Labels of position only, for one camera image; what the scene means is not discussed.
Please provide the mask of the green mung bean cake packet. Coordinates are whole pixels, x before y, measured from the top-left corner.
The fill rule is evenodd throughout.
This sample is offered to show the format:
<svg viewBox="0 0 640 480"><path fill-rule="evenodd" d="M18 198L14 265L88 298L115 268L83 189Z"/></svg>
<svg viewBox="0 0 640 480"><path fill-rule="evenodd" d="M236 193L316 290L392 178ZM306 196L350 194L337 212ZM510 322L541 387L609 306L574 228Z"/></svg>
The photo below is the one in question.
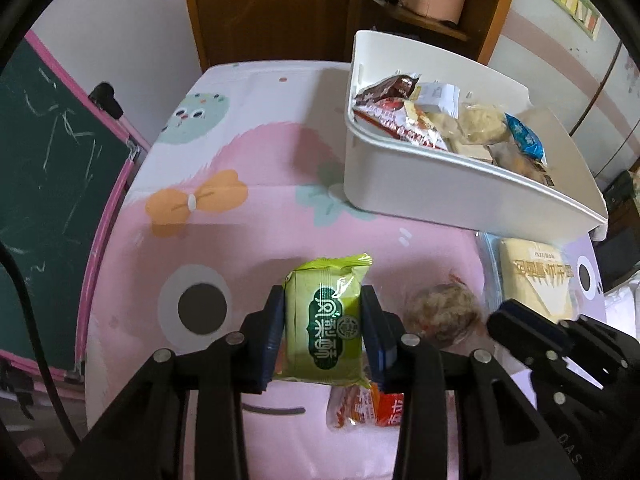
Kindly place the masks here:
<svg viewBox="0 0 640 480"><path fill-rule="evenodd" d="M284 353L277 378L337 387L364 386L361 286L372 258L308 261L284 282Z"/></svg>

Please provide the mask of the clear bag beige bread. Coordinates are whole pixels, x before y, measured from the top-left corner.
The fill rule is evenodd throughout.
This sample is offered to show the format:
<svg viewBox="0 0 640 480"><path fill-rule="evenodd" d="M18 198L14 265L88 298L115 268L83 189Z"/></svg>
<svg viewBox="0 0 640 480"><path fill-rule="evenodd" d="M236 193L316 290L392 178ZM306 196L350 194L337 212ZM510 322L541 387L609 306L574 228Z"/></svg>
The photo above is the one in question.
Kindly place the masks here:
<svg viewBox="0 0 640 480"><path fill-rule="evenodd" d="M515 299L552 322L574 316L570 296L574 272L558 248L481 232L476 234L476 244L490 312L503 301Z"/></svg>

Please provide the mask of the round meat floss bun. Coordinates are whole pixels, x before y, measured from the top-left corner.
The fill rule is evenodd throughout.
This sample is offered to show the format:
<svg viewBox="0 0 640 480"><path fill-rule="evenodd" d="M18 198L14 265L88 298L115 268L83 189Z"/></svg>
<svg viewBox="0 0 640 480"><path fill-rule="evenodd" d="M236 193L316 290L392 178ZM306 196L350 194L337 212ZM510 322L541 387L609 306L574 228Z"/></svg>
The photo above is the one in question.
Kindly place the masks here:
<svg viewBox="0 0 640 480"><path fill-rule="evenodd" d="M439 349L464 341L482 320L482 309L469 286L454 274L447 283L419 290L406 302L405 329Z"/></svg>

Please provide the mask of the orange red snack packet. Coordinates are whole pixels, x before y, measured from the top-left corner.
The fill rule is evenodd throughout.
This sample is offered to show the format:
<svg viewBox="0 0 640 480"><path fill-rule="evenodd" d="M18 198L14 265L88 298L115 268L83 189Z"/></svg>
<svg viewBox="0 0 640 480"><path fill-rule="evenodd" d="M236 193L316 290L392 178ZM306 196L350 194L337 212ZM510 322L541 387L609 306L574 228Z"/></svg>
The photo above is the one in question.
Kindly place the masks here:
<svg viewBox="0 0 640 480"><path fill-rule="evenodd" d="M333 387L326 408L326 426L332 430L396 427L401 424L403 407L402 393L384 393L375 384Z"/></svg>

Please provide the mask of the blue snack packet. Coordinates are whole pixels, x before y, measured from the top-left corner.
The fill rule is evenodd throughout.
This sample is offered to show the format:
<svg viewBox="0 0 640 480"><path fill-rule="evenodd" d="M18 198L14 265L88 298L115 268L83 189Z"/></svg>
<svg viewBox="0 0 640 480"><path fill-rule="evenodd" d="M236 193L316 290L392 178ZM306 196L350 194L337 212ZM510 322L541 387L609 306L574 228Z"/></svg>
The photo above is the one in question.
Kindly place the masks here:
<svg viewBox="0 0 640 480"><path fill-rule="evenodd" d="M505 114L504 118L506 118L506 125L521 153L530 159L536 160L536 162L545 164L547 159L544 144L542 144L536 133L515 116Z"/></svg>

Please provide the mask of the white plastic storage bin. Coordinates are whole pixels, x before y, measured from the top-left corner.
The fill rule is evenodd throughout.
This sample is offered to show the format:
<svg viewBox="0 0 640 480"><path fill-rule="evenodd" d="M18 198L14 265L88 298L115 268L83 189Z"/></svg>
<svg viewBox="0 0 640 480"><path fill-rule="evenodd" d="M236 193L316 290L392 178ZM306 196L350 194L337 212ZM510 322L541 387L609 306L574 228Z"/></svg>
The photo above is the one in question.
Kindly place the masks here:
<svg viewBox="0 0 640 480"><path fill-rule="evenodd" d="M344 191L355 206L547 244L605 233L605 200L582 154L551 110L533 106L525 86L420 41L373 30L356 32L346 99L397 73L449 82L464 96L500 105L520 118L539 136L553 183L544 185L486 162L397 141L358 122L348 110Z"/></svg>

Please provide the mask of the sliding wardrobe floral doors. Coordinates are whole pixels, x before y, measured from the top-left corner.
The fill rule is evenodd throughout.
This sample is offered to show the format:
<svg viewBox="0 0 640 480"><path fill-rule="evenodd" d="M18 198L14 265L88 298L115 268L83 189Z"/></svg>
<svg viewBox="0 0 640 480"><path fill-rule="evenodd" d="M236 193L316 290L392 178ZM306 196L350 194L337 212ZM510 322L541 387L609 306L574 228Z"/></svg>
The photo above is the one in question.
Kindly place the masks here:
<svg viewBox="0 0 640 480"><path fill-rule="evenodd" d="M573 137L599 188L639 159L639 69L610 24L596 36L555 0L512 0L489 66Z"/></svg>

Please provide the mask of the red white snack packet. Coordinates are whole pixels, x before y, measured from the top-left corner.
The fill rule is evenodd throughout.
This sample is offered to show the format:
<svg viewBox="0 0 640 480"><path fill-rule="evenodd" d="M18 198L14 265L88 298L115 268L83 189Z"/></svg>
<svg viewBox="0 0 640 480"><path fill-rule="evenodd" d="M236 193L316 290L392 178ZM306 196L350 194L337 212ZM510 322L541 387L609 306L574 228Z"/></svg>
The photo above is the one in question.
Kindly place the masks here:
<svg viewBox="0 0 640 480"><path fill-rule="evenodd" d="M410 100L385 98L355 105L352 111L358 119L375 125L396 140L448 152L448 146L434 122Z"/></svg>

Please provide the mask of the pink cartoon tablecloth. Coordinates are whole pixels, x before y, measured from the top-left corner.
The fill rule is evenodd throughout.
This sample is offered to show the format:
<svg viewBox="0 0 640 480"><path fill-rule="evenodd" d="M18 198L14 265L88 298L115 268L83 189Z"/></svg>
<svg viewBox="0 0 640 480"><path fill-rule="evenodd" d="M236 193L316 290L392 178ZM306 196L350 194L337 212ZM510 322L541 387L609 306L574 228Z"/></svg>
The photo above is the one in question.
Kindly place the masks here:
<svg viewBox="0 0 640 480"><path fill-rule="evenodd" d="M455 275L481 295L472 231L356 208L344 195L346 63L210 68L132 181L96 279L86 351L88 424L152 351L203 350L260 310L294 266L367 252L383 307ZM330 387L272 382L247 396L252 479L390 479L397 428L331 430Z"/></svg>

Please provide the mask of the dark brown snack packet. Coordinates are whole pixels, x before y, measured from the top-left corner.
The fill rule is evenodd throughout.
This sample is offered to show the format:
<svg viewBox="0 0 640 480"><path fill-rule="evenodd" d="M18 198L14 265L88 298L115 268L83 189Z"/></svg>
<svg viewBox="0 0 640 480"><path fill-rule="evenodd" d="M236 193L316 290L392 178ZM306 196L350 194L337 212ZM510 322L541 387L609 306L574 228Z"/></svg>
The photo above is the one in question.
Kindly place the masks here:
<svg viewBox="0 0 640 480"><path fill-rule="evenodd" d="M356 105L367 105L384 99L409 99L413 94L419 74L397 74L361 89L355 96Z"/></svg>

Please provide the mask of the wooden corner shelf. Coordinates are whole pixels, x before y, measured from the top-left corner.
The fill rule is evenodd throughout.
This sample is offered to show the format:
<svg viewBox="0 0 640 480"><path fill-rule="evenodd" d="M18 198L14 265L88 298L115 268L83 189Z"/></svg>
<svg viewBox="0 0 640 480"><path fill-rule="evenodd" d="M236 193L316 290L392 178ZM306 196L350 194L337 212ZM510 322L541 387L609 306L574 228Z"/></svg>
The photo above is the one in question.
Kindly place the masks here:
<svg viewBox="0 0 640 480"><path fill-rule="evenodd" d="M349 0L347 55L358 30L415 39L486 65L512 0Z"/></svg>

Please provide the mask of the brown wooden door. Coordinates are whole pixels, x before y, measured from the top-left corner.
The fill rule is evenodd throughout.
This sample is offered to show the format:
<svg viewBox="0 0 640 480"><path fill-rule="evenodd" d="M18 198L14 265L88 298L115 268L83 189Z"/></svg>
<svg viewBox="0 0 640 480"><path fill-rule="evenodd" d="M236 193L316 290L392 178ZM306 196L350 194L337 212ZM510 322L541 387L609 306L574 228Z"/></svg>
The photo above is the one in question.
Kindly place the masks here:
<svg viewBox="0 0 640 480"><path fill-rule="evenodd" d="M354 0L186 0L202 70L246 61L344 61Z"/></svg>

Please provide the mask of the green chalkboard pink frame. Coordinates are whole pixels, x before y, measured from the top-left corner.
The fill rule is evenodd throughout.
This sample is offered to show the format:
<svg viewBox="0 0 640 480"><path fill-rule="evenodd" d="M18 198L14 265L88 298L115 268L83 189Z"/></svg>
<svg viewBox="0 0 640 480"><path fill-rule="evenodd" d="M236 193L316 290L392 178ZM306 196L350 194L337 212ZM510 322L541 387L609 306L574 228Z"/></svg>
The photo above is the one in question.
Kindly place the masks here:
<svg viewBox="0 0 640 480"><path fill-rule="evenodd" d="M84 379L96 278L140 153L28 32L1 74L1 241L57 380Z"/></svg>

